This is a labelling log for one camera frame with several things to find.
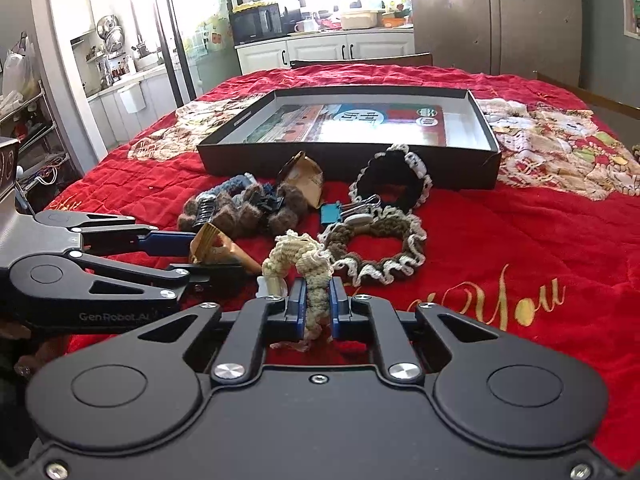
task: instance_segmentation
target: red blanket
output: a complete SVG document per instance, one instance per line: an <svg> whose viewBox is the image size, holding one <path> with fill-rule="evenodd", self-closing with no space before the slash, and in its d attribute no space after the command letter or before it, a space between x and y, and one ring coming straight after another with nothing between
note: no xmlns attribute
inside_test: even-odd
<svg viewBox="0 0 640 480"><path fill-rule="evenodd" d="M436 301L587 362L602 375L610 393L596 446L623 467L640 460L640 199L634 196L638 183L632 174L637 168L628 152L588 114L570 112L576 124L562 115L586 108L571 93L509 75L364 65L273 70L232 79L201 100L332 84L469 88L479 99L527 105L529 111L536 110L537 120L546 121L543 135L529 136L523 148L521 125L493 118L496 133L504 134L498 136L504 160L495 190L434 189L416 212L429 236L425 265L408 280L366 285L361 292L388 298L402 310L411 309L418 299ZM517 123L513 116L518 114L509 115L506 122ZM169 149L168 155L165 151L155 156L141 148L146 146L140 143L143 137L174 123L173 114L166 116L115 150L51 207L133 215L140 222L175 229L185 200L223 179L207 175L197 153L173 156ZM568 142L560 135L555 138L549 132L557 124L564 132L577 128L582 134L570 136ZM594 135L591 124L596 124ZM540 132L540 123L535 128ZM549 139L556 143L553 149L546 145ZM565 150L565 155L558 156L558 150ZM574 167L580 171L573 172ZM347 184L326 183L324 197L346 201ZM314 214L298 230L315 236L318 229ZM369 242L359 237L350 248L379 259L399 246L396 240ZM239 244L261 262L273 240L255 238ZM119 259L157 267L170 261L140 253ZM227 307L239 307L254 291L247 290L244 298ZM100 339L75 336L69 351ZM352 347L340 344L308 353L282 349L268 356L272 363L307 364L357 358Z"/></svg>

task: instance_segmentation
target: plastic bag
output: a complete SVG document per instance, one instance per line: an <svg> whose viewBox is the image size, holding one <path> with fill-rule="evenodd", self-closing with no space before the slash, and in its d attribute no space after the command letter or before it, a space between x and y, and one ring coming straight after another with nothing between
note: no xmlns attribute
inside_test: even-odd
<svg viewBox="0 0 640 480"><path fill-rule="evenodd" d="M4 62L4 73L2 74L2 95L8 96L11 92L22 91L27 83L28 60L25 56L8 52Z"/></svg>
<svg viewBox="0 0 640 480"><path fill-rule="evenodd" d="M4 62L2 74L2 95L7 96L11 92L19 92L25 99L34 97L40 86L36 68L36 54L33 43L25 38L25 49L22 54L8 52Z"/></svg>
<svg viewBox="0 0 640 480"><path fill-rule="evenodd" d="M18 109L22 104L23 96L20 92L13 90L9 95L0 95L0 118L9 115Z"/></svg>

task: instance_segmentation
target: glass door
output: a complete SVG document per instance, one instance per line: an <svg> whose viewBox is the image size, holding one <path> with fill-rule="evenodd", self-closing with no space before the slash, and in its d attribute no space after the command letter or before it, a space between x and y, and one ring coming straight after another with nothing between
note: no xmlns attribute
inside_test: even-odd
<svg viewBox="0 0 640 480"><path fill-rule="evenodd" d="M178 106L241 75L229 21L231 0L153 1L159 43L168 54L165 64L177 82Z"/></svg>
<svg viewBox="0 0 640 480"><path fill-rule="evenodd" d="M229 20L231 0L171 1L196 95L241 75Z"/></svg>

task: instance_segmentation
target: kitchen counter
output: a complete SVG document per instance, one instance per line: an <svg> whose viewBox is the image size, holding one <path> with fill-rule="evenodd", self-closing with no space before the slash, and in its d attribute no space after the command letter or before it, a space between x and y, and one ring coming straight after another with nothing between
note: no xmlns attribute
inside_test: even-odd
<svg viewBox="0 0 640 480"><path fill-rule="evenodd" d="M268 43L274 43L276 41L283 40L296 40L297 38L312 38L315 36L339 36L340 34L377 34L379 32L405 32L407 34L414 33L413 25L402 25L401 27L373 27L373 28L354 28L352 30L322 30L319 32L310 32L309 34L298 34L283 36L280 38L271 38L270 40L254 41L253 43L245 43L242 45L236 45L236 49L245 46L255 46Z"/></svg>
<svg viewBox="0 0 640 480"><path fill-rule="evenodd" d="M156 75L160 75L161 73L165 73L165 72L166 72L166 67L164 66L164 64L162 64L162 65L157 65L157 66L148 68L146 70L143 70L142 72L136 72L135 74L126 75L120 78L118 81L116 81L109 88L105 88L104 90L100 90L99 92L96 92L94 94L87 96L86 100L91 102L95 98L98 98L106 94L110 94L111 92L115 92L116 90L119 90L120 88L123 88L128 84L137 83L144 79L149 79L150 77L154 77Z"/></svg>

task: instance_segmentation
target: black hair clip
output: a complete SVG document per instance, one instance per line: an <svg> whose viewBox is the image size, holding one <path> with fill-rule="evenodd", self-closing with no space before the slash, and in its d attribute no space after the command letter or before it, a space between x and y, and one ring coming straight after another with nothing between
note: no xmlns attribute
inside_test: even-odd
<svg viewBox="0 0 640 480"><path fill-rule="evenodd" d="M193 232L197 233L218 212L216 198L216 195L207 195L198 201L198 212L193 223Z"/></svg>
<svg viewBox="0 0 640 480"><path fill-rule="evenodd" d="M280 210L282 205L284 204L283 196L273 196L271 194L260 196L258 194L254 194L251 197L250 203L255 205L261 211L264 211L267 214L276 213Z"/></svg>

